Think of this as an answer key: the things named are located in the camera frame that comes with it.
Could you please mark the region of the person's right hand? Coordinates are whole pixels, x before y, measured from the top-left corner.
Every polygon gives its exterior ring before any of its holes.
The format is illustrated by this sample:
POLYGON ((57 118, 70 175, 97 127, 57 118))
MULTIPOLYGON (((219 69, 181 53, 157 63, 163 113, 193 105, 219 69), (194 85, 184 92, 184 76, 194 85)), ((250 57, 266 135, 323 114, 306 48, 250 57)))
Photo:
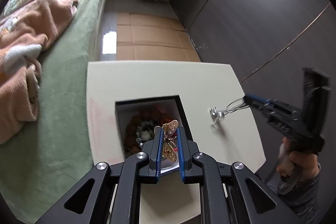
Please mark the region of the person's right hand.
POLYGON ((296 166, 301 168, 299 181, 314 178, 320 172, 317 155, 292 151, 291 140, 283 137, 276 172, 281 176, 291 176, 296 166))

